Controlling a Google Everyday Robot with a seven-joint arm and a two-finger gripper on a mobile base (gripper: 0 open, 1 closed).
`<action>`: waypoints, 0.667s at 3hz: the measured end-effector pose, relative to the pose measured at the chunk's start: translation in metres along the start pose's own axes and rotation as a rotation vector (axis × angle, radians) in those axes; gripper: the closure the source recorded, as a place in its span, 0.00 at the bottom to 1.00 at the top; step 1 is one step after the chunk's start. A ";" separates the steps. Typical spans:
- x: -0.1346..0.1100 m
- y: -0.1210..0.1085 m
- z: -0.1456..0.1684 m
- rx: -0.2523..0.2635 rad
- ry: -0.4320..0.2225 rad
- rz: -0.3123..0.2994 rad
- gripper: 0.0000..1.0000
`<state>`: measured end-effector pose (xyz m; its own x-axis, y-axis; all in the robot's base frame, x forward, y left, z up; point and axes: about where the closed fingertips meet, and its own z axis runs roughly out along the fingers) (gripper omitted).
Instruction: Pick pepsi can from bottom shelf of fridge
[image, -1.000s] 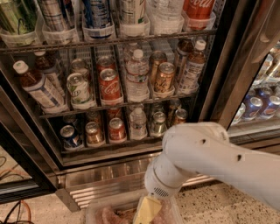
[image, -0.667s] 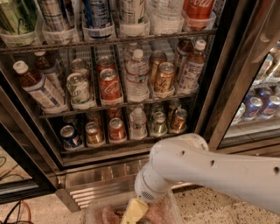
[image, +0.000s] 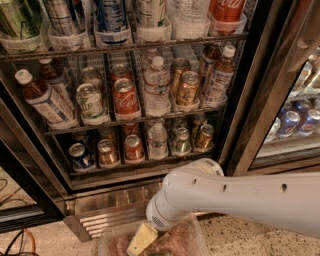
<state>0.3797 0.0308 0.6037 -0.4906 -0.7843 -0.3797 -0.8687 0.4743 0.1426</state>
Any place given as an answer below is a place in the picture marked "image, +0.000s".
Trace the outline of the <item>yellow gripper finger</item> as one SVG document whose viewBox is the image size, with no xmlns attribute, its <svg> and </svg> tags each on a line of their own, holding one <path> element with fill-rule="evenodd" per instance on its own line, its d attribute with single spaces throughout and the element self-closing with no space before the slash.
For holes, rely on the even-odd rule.
<svg viewBox="0 0 320 256">
<path fill-rule="evenodd" d="M 157 238 L 158 231 L 149 222 L 143 222 L 131 239 L 126 253 L 129 256 L 139 256 Z"/>
</svg>

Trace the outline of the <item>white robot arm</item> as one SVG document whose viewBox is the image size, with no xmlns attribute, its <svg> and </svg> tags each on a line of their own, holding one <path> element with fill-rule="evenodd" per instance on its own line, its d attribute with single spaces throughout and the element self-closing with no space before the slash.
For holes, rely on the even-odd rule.
<svg viewBox="0 0 320 256">
<path fill-rule="evenodd" d="M 190 212 L 214 212 L 320 237 L 320 173 L 228 177 L 212 159 L 171 170 L 127 249 L 138 256 Z"/>
</svg>

